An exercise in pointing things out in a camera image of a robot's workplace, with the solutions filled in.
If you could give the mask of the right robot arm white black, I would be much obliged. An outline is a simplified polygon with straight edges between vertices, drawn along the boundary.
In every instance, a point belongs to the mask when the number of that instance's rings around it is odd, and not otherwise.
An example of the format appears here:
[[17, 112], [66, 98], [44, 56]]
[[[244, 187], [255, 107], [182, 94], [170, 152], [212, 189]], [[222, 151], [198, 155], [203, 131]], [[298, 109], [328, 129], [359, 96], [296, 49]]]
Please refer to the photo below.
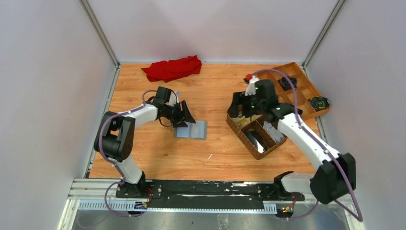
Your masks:
[[283, 194], [311, 194], [322, 204], [350, 195], [357, 202], [355, 158], [340, 153], [316, 135], [302, 120], [297, 103], [279, 102], [271, 80], [251, 79], [245, 91], [234, 92], [227, 114], [230, 118], [261, 115], [275, 122], [277, 129], [310, 160], [314, 175], [286, 172], [274, 179]]

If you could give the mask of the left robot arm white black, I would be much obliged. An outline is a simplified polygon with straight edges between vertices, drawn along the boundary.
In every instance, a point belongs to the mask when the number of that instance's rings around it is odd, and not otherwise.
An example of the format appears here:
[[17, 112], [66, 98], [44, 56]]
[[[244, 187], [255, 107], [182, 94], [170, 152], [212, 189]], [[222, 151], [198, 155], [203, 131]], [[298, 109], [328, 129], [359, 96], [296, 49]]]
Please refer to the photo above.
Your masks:
[[159, 86], [154, 96], [143, 99], [136, 108], [124, 112], [104, 113], [93, 148], [120, 174], [120, 185], [129, 188], [136, 196], [146, 189], [145, 173], [137, 166], [132, 157], [132, 148], [136, 128], [165, 118], [171, 127], [187, 127], [196, 121], [191, 115], [186, 101], [179, 100], [171, 89]]

